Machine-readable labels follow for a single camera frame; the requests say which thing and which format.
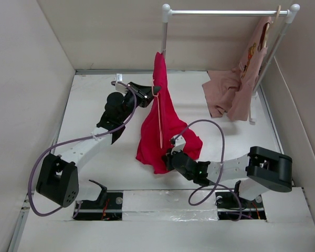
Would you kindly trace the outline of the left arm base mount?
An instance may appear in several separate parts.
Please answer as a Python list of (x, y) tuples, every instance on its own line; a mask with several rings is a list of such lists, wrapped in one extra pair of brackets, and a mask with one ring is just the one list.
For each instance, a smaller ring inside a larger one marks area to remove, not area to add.
[(108, 190), (95, 180), (80, 187), (72, 219), (76, 221), (121, 221), (123, 191)]

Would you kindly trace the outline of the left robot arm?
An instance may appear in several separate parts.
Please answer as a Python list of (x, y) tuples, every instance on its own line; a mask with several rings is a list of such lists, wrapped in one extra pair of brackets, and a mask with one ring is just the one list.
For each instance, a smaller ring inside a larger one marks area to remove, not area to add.
[(49, 154), (43, 160), (36, 191), (63, 208), (83, 201), (95, 208), (105, 205), (107, 188), (92, 179), (80, 184), (78, 175), (94, 156), (115, 143), (135, 109), (147, 107), (161, 89), (133, 82), (113, 81), (112, 84), (116, 91), (108, 95), (104, 113), (90, 136), (77, 141), (69, 150), (59, 155)]

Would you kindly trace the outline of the red t shirt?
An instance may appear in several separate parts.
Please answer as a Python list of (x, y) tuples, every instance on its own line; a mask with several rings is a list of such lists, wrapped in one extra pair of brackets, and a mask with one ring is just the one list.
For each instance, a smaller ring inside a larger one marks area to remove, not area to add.
[(167, 168), (162, 160), (167, 150), (172, 148), (171, 138), (181, 133), (187, 124), (179, 119), (168, 89), (166, 63), (161, 53), (156, 53), (153, 70), (153, 85), (160, 87), (153, 97), (150, 113), (141, 125), (136, 159), (153, 167), (154, 174), (165, 174)]

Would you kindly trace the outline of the pink wire hanger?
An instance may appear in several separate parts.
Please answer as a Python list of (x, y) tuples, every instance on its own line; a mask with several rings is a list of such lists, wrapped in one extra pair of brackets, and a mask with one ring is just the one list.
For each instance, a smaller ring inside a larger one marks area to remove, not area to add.
[(158, 125), (159, 125), (159, 144), (160, 144), (160, 149), (163, 149), (163, 130), (162, 130), (162, 120), (161, 120), (161, 110), (160, 110), (160, 100), (159, 100), (159, 94), (158, 92), (155, 93), (154, 92), (154, 79), (152, 79), (152, 94), (156, 100), (156, 104), (157, 104), (157, 113), (158, 113)]

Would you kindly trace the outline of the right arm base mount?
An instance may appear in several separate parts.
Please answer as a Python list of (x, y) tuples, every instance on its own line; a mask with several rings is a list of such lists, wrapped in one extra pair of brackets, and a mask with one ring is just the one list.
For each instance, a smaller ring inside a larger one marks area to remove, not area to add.
[(260, 202), (255, 199), (252, 201), (243, 199), (233, 188), (220, 182), (215, 190), (215, 199), (217, 216), (220, 221), (266, 220), (265, 207), (261, 197)]

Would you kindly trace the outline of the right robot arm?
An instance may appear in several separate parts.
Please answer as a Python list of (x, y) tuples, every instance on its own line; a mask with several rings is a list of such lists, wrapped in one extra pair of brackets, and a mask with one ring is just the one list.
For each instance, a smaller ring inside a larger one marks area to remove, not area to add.
[(237, 206), (245, 206), (267, 191), (292, 191), (292, 158), (259, 146), (251, 147), (249, 153), (223, 163), (195, 161), (183, 151), (169, 151), (162, 160), (168, 171), (176, 170), (200, 186), (237, 180), (232, 193), (232, 200)]

